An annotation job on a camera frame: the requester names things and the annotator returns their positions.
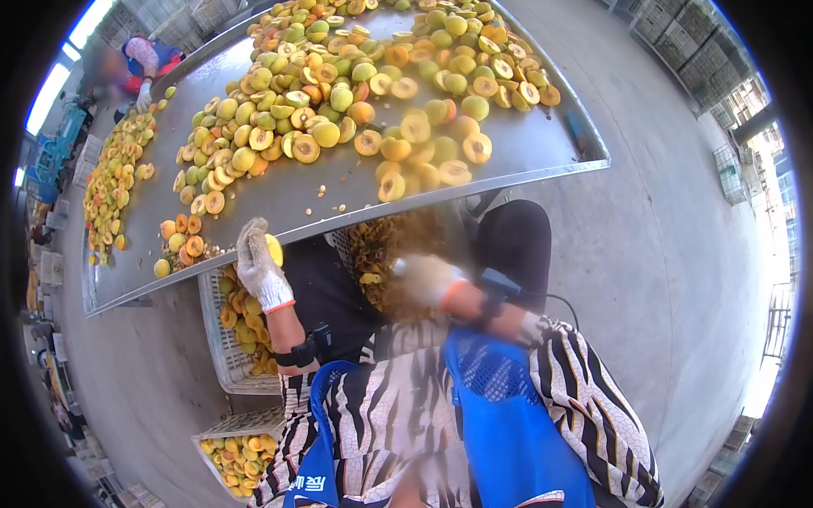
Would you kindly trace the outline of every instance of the work glove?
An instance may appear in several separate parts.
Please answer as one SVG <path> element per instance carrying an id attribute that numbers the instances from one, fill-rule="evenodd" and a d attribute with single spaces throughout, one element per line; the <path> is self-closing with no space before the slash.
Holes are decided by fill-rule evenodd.
<path id="1" fill-rule="evenodd" d="M 237 238 L 237 276 L 265 314 L 294 304 L 291 285 L 268 252 L 267 230 L 268 222 L 254 217 Z"/>
<path id="2" fill-rule="evenodd" d="M 408 254 L 396 260 L 393 273 L 417 302 L 440 310 L 454 287 L 468 282 L 463 271 L 437 256 Z"/>
<path id="3" fill-rule="evenodd" d="M 141 89 L 138 91 L 138 98 L 136 99 L 136 111 L 139 115 L 143 115 L 150 109 L 152 104 L 152 96 L 150 95 L 150 82 L 145 81 L 141 83 Z"/>

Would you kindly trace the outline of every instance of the metal sorting table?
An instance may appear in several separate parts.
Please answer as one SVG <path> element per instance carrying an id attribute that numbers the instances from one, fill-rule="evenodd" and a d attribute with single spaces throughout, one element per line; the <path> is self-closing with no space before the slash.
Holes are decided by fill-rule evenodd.
<path id="1" fill-rule="evenodd" d="M 228 251 L 228 248 L 237 240 L 242 225 L 255 216 L 265 217 L 269 232 L 286 244 L 446 200 L 609 167 L 610 155 L 601 136 L 559 69 L 502 6 L 491 3 L 512 31 L 527 41 L 542 59 L 542 67 L 548 70 L 551 83 L 559 89 L 562 101 L 553 108 L 532 106 L 529 113 L 502 109 L 492 103 L 489 116 L 480 123 L 480 129 L 491 138 L 493 152 L 486 164 L 469 166 L 474 175 L 472 182 L 379 203 L 374 172 L 383 160 L 381 156 L 360 158 L 352 142 L 322 149 L 320 157 L 312 164 L 283 156 L 270 163 L 262 176 L 243 177 L 229 185 L 224 191 L 225 207 L 218 219 L 210 215 L 202 217 L 199 234 L 210 245 L 226 249 L 225 254 L 156 280 L 152 266 L 161 257 L 163 241 L 159 237 L 159 225 L 164 220 L 175 219 L 179 213 L 189 214 L 189 207 L 172 192 L 172 182 L 182 168 L 175 163 L 178 147 L 187 144 L 192 116 L 212 97 L 223 98 L 225 85 L 241 78 L 250 66 L 253 46 L 252 40 L 246 36 L 246 28 L 257 22 L 260 15 L 235 26 L 191 54 L 153 88 L 155 100 L 158 100 L 168 86 L 177 87 L 167 107 L 156 112 L 155 139 L 138 160 L 139 164 L 152 162 L 155 174 L 150 180 L 138 181 L 130 193 L 130 204 L 122 217 L 128 248 L 113 253 L 113 268 L 83 263 L 85 316 L 90 317 L 169 284 L 237 261 L 237 252 Z M 371 31 L 372 38 L 382 39 L 391 37 L 393 32 L 409 30 L 414 15 L 415 11 L 397 12 L 392 6 L 381 3 L 374 11 L 346 16 L 342 28 L 362 24 Z M 413 71 L 410 69 L 405 75 L 412 76 L 419 83 L 418 94 L 407 101 L 391 96 L 376 100 L 371 94 L 367 100 L 376 109 L 374 125 L 359 127 L 357 132 L 364 128 L 383 130 L 385 126 L 398 125 L 406 108 L 422 107 L 430 98 L 441 96 L 434 85 L 422 80 L 416 72 L 413 75 Z M 345 177 L 344 183 L 340 183 L 341 177 Z M 327 188 L 322 198 L 317 197 L 320 185 Z M 334 206 L 342 204 L 346 206 L 344 213 L 333 210 Z M 307 208 L 312 209 L 312 215 L 306 215 Z M 86 260 L 89 247 L 86 241 L 82 245 L 83 259 Z"/>

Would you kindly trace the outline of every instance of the blue vest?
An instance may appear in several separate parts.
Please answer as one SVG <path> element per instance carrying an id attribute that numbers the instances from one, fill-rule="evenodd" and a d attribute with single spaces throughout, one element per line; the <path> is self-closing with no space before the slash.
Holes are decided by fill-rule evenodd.
<path id="1" fill-rule="evenodd" d="M 526 352 L 455 328 L 443 354 L 454 381 L 452 402 L 463 413 L 463 443 L 482 505 L 595 508 L 585 466 L 539 399 Z M 294 508 L 296 496 L 339 506 L 333 435 L 323 401 L 341 375 L 357 368 L 331 362 L 314 376 L 311 409 L 318 435 L 285 493 L 284 508 Z"/>
<path id="2" fill-rule="evenodd" d="M 124 54 L 124 57 L 127 59 L 127 69 L 130 71 L 135 77 L 144 77 L 144 66 L 141 65 L 138 60 L 130 57 L 127 55 L 127 42 L 121 45 L 121 52 Z M 153 46 L 153 50 L 158 55 L 158 69 L 167 65 L 173 57 L 183 54 L 183 51 L 179 50 L 174 46 L 168 46 L 166 44 L 162 44 L 160 39 L 155 39 L 153 41 L 155 44 Z"/>

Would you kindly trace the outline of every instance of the black pants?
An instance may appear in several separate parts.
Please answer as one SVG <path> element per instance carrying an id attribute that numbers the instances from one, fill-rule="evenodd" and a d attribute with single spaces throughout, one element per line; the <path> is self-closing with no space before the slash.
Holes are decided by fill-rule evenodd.
<path id="1" fill-rule="evenodd" d="M 550 221 L 541 206 L 517 200 L 483 216 L 473 242 L 480 271 L 499 271 L 522 287 L 511 303 L 534 312 L 545 309 L 550 268 Z M 296 298 L 294 309 L 305 330 L 327 323 L 333 359 L 358 362 L 364 342 L 386 318 L 367 301 L 336 250 L 320 237 L 284 247 L 285 276 Z"/>

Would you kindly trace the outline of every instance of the blue machine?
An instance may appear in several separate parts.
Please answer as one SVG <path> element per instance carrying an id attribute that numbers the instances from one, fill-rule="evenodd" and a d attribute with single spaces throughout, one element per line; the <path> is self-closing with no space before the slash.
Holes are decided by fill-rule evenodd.
<path id="1" fill-rule="evenodd" d="M 40 134 L 38 137 L 36 159 L 29 159 L 25 168 L 24 188 L 39 202 L 49 205 L 56 202 L 61 188 L 59 172 L 64 162 L 71 158 L 86 117 L 86 111 L 69 102 L 56 134 Z"/>

